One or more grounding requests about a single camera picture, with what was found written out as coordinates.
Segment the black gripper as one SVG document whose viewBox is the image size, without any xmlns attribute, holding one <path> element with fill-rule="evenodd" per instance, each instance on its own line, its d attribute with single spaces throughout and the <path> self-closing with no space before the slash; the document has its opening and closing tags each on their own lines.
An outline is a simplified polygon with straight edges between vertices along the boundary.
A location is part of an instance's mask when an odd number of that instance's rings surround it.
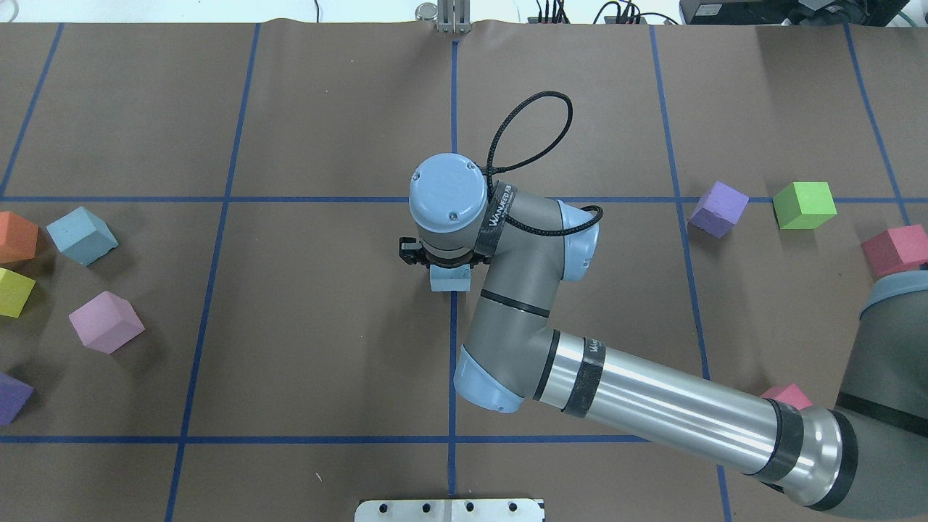
<svg viewBox="0 0 928 522">
<path fill-rule="evenodd" d="M 443 270 L 454 270 L 454 268 L 464 267 L 464 265 L 474 268 L 475 265 L 485 263 L 485 257 L 473 250 L 468 250 L 460 255 L 452 255 L 451 257 L 438 257 L 438 255 L 428 251 L 423 242 L 412 237 L 399 238 L 398 255 L 407 265 L 425 265 L 427 268 L 438 267 L 443 268 Z"/>
</svg>

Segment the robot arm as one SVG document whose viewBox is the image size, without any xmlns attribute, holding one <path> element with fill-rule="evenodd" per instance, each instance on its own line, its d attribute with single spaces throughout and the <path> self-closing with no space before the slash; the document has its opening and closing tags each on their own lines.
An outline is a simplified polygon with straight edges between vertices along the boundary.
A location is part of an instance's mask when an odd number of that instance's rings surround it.
<svg viewBox="0 0 928 522">
<path fill-rule="evenodd" d="M 589 209 L 489 179 L 457 153 L 414 169 L 408 264 L 487 262 L 455 391 L 513 413 L 525 399 L 712 460 L 841 518 L 926 513 L 926 272 L 880 278 L 832 407 L 796 407 L 608 347 L 548 323 L 560 282 L 586 274 Z"/>
</svg>

